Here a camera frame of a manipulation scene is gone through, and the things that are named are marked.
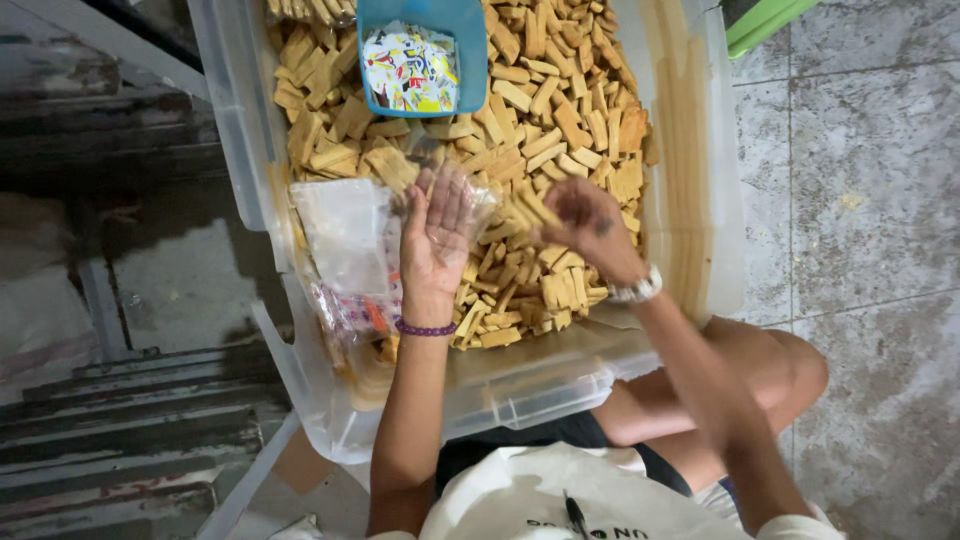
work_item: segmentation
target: black pen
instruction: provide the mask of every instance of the black pen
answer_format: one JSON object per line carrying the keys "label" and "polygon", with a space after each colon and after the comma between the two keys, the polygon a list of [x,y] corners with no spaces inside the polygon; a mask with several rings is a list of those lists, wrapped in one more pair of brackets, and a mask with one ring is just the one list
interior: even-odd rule
{"label": "black pen", "polygon": [[566,515],[570,518],[573,529],[580,533],[581,538],[589,540],[587,536],[587,521],[584,520],[584,513],[580,511],[580,506],[577,505],[577,502],[574,501],[572,497],[566,494],[566,490],[564,490],[564,497],[566,497]]}

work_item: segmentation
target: white t-shirt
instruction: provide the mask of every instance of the white t-shirt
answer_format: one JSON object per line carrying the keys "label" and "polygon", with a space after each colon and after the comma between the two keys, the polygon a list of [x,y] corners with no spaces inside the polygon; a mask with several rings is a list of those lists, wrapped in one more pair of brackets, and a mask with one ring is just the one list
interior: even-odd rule
{"label": "white t-shirt", "polygon": [[[737,523],[646,477],[636,450],[580,449],[565,443],[501,448],[451,480],[423,524],[420,539],[579,540],[564,489],[583,511],[593,538],[749,540]],[[411,540],[385,532],[372,540]],[[843,540],[805,516],[780,516],[757,540]]]}

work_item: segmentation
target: blue plastic container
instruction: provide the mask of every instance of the blue plastic container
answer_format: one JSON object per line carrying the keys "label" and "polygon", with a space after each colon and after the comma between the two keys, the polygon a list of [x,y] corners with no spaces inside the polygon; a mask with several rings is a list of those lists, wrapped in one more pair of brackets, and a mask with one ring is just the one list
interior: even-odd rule
{"label": "blue plastic container", "polygon": [[367,70],[361,65],[367,107],[384,116],[427,118],[459,112],[476,112],[487,99],[487,29],[479,0],[358,0],[357,45],[363,61],[363,42],[370,31],[394,20],[419,24],[423,28],[453,36],[460,71],[457,108],[452,112],[417,112],[381,107],[367,83]]}

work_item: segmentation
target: purple beaded bracelet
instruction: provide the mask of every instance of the purple beaded bracelet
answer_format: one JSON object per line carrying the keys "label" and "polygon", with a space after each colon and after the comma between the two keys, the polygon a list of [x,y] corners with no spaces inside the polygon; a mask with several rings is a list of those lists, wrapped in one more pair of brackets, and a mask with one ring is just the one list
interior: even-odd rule
{"label": "purple beaded bracelet", "polygon": [[410,335],[425,335],[425,336],[437,336],[437,335],[451,335],[457,330],[456,323],[450,323],[443,328],[420,328],[412,327],[405,323],[403,319],[396,320],[396,330],[400,333],[408,333]]}

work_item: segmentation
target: white watch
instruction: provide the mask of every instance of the white watch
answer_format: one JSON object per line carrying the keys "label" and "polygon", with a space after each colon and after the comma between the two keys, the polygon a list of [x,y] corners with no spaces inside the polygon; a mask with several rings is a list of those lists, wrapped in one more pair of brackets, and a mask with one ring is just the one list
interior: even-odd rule
{"label": "white watch", "polygon": [[646,280],[640,280],[629,287],[618,287],[613,283],[607,285],[610,295],[607,300],[616,304],[641,304],[657,296],[663,289],[663,279],[660,270],[654,264],[650,265],[650,275]]}

